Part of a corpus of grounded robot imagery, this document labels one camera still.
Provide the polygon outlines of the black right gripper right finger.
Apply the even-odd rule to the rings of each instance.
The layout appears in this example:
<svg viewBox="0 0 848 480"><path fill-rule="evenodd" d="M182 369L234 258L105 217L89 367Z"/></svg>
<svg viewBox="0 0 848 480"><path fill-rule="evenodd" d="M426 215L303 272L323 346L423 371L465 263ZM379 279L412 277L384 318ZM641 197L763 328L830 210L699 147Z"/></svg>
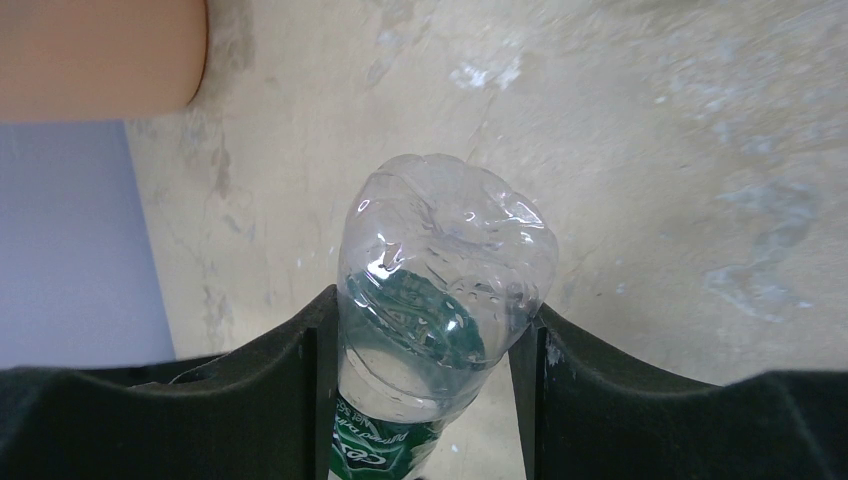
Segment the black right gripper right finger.
<svg viewBox="0 0 848 480"><path fill-rule="evenodd" d="M716 386L652 366L543 306L510 348L530 479L843 479L847 375Z"/></svg>

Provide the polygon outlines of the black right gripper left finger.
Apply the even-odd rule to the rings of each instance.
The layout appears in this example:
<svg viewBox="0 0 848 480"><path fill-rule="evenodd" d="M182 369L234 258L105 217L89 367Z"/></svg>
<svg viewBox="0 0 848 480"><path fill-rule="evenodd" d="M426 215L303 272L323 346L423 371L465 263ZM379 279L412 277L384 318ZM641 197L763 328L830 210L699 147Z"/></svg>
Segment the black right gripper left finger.
<svg viewBox="0 0 848 480"><path fill-rule="evenodd" d="M324 479L337 296L225 354L1 373L5 479Z"/></svg>

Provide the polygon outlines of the clear bottle dark green label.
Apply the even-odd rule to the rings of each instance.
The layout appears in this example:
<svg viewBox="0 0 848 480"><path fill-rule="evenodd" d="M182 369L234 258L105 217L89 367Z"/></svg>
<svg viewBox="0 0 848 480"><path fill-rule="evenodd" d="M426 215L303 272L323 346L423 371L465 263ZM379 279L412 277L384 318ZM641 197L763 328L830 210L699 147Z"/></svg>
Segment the clear bottle dark green label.
<svg viewBox="0 0 848 480"><path fill-rule="evenodd" d="M411 479L528 328L559 248L533 202L444 154L394 157L339 249L334 479Z"/></svg>

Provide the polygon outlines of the orange plastic bin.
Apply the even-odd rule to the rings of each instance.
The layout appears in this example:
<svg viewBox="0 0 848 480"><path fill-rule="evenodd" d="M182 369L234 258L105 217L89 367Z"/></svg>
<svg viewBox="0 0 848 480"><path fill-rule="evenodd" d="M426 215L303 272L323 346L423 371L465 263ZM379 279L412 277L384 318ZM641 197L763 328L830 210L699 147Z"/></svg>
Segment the orange plastic bin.
<svg viewBox="0 0 848 480"><path fill-rule="evenodd" d="M203 78L204 1L4 1L4 123L144 117L185 107Z"/></svg>

